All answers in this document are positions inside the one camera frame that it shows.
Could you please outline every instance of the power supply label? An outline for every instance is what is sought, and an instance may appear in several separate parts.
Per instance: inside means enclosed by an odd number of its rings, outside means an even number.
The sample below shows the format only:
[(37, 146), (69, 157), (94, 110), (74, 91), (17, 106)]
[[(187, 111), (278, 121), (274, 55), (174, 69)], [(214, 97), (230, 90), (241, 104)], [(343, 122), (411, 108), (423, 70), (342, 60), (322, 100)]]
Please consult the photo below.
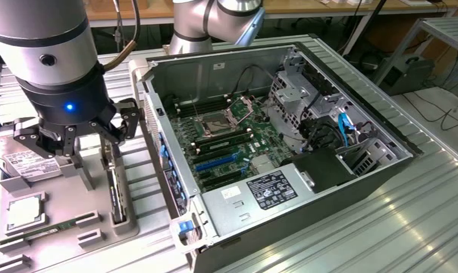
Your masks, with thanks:
[(281, 171), (273, 172), (247, 182), (253, 196), (263, 210), (278, 206), (287, 200), (298, 197), (290, 182)]

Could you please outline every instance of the pcie slot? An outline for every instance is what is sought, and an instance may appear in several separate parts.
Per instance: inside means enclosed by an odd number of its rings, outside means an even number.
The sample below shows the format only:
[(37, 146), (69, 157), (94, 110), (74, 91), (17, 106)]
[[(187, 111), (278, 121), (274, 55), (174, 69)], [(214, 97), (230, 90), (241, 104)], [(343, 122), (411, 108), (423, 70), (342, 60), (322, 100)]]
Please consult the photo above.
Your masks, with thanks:
[(218, 184), (218, 183), (221, 183), (221, 182), (223, 182), (223, 181), (226, 181), (229, 179), (233, 179), (235, 177), (241, 177), (241, 175), (242, 175), (241, 170), (237, 170), (237, 171), (230, 172), (230, 173), (227, 173), (227, 174), (225, 174), (225, 175), (222, 175), (219, 177), (215, 177), (213, 179), (205, 180), (202, 182), (202, 185), (205, 187), (213, 186), (213, 185), (215, 185), (215, 184)]
[(230, 155), (231, 153), (233, 153), (231, 149), (218, 150), (218, 151), (211, 152), (211, 153), (209, 153), (209, 154), (206, 154), (206, 155), (199, 155), (199, 156), (197, 156), (197, 157), (191, 160), (191, 162), (193, 162), (194, 164), (197, 164), (197, 163), (201, 163), (201, 162), (203, 162), (203, 161), (209, 161), (210, 159), (219, 158), (221, 156)]
[(197, 165), (195, 171), (201, 172), (201, 171), (205, 171), (206, 169), (211, 169), (219, 165), (234, 162), (235, 158), (237, 158), (237, 155), (230, 155), (230, 156), (226, 156), (225, 158), (219, 158), (219, 159), (215, 159), (214, 161), (210, 161), (210, 162), (206, 162), (201, 165)]

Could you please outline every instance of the warning sticker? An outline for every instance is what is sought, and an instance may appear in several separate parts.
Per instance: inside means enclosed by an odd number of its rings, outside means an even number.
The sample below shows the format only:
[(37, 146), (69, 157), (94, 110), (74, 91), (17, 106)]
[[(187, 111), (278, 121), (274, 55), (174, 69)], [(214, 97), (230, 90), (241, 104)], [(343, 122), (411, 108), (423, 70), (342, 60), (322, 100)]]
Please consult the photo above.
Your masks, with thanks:
[(234, 197), (241, 194), (241, 190), (238, 189), (238, 186), (234, 186), (229, 189), (225, 189), (221, 191), (223, 199), (227, 199), (230, 197)]
[(281, 171), (249, 181), (247, 187), (263, 210), (298, 197)]
[(58, 171), (57, 161), (44, 159), (32, 151), (17, 152), (4, 156), (22, 178), (30, 178)]

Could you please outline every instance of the circuit board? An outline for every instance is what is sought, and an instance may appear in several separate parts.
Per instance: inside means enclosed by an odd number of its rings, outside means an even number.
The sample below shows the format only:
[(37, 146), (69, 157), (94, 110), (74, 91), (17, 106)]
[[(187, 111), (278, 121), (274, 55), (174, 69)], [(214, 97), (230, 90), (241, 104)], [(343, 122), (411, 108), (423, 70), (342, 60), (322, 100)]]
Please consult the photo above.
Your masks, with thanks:
[[(229, 122), (225, 110), (185, 118), (170, 116), (172, 128), (202, 192), (257, 175), (262, 169), (254, 167), (254, 158), (270, 160), (263, 168), (267, 169), (271, 166), (278, 167), (282, 160), (291, 156), (291, 150), (279, 138), (259, 105), (251, 103), (250, 107), (251, 111), (247, 110), (247, 105), (239, 102), (230, 106), (233, 120), (239, 121), (238, 124)], [(201, 144), (197, 153), (193, 144), (206, 141), (218, 143), (211, 141), (217, 138), (223, 138), (219, 144), (210, 146), (215, 147), (217, 151), (203, 150)]]

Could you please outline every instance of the ram slot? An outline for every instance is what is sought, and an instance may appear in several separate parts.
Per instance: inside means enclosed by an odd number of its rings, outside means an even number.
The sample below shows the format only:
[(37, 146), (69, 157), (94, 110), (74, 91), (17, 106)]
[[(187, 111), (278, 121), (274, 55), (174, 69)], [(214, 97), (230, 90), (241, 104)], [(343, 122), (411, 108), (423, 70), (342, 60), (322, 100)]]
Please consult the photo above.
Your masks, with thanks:
[(178, 116), (181, 118), (191, 117), (195, 114), (205, 114), (209, 112), (214, 112), (226, 108), (226, 101), (213, 101), (213, 102), (203, 102), (201, 104), (185, 104), (178, 107)]
[(238, 134), (229, 133), (218, 137), (215, 140), (210, 139), (210, 141), (207, 141), (209, 139), (205, 139), (202, 141), (202, 144), (199, 142), (194, 142), (195, 152), (198, 155), (202, 155), (209, 152), (226, 149), (227, 147), (231, 147), (231, 146), (235, 146), (251, 141), (253, 136), (254, 136), (253, 132), (249, 129)]

